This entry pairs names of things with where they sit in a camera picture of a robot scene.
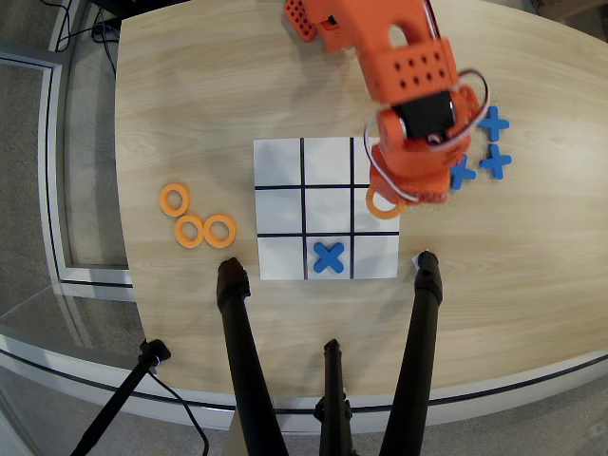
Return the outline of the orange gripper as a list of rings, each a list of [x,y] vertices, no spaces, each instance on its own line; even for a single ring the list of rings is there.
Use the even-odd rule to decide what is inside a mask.
[[[371,156],[402,193],[417,198],[417,201],[398,195],[373,164],[370,166],[370,185],[380,197],[392,204],[445,202],[450,186],[450,169],[468,151],[471,137],[465,137],[440,152],[431,151],[423,141],[407,141],[405,145],[385,151],[377,144],[372,147]]]

